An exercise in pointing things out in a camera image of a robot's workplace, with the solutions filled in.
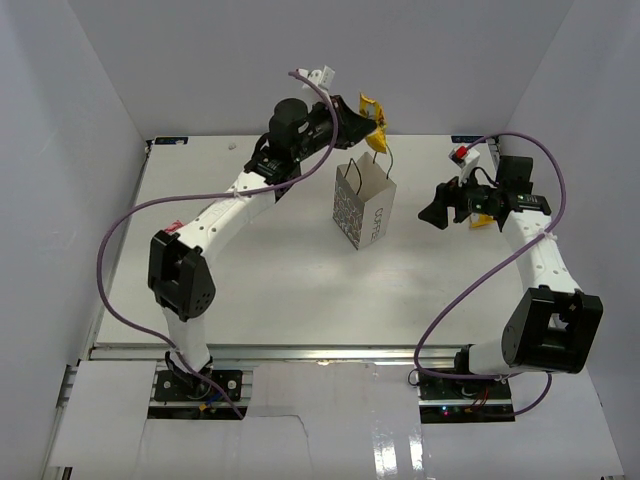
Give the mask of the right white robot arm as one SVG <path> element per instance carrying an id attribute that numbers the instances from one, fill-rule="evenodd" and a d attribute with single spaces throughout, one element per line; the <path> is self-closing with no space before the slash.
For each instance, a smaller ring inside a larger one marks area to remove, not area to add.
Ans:
<path id="1" fill-rule="evenodd" d="M 582 371 L 604 307 L 583 292 L 562 259 L 545 197 L 533 192 L 530 157 L 503 156 L 495 180 L 478 182 L 480 154 L 458 147 L 451 153 L 460 173 L 436 188 L 420 220 L 439 229 L 474 214 L 495 220 L 515 257 L 523 297 L 494 340 L 463 347 L 454 358 L 453 390 L 472 399 L 488 379 L 528 371 Z"/>

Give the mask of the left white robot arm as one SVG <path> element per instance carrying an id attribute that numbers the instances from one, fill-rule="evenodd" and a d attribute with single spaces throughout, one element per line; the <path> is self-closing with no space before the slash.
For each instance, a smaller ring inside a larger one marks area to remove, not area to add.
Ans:
<path id="1" fill-rule="evenodd" d="M 165 356 L 167 367 L 188 398 L 202 398 L 211 387 L 204 314 L 216 294 L 214 259 L 246 224 L 288 192 L 289 181 L 301 175 L 301 161 L 328 145 L 346 150 L 377 127 L 373 114 L 354 112 L 338 95 L 329 105 L 284 99 L 276 104 L 267 132 L 259 137 L 226 198 L 214 200 L 176 231 L 154 235 L 148 286 L 174 344 Z"/>

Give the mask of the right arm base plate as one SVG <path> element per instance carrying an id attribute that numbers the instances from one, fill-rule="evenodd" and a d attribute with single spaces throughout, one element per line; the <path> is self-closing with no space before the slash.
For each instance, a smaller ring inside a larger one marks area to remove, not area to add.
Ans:
<path id="1" fill-rule="evenodd" d="M 492 380 L 454 380 L 412 371 L 423 425 L 514 422 L 510 385 Z"/>

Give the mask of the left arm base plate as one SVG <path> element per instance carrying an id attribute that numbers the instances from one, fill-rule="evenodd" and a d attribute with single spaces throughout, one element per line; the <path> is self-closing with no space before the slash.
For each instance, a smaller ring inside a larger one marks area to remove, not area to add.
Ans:
<path id="1" fill-rule="evenodd" d="M 243 372 L 241 370 L 212 370 L 209 378 L 218 384 L 233 401 L 241 398 Z M 208 383 L 196 379 L 184 382 L 169 370 L 157 373 L 153 399 L 157 402 L 220 401 L 220 392 Z"/>

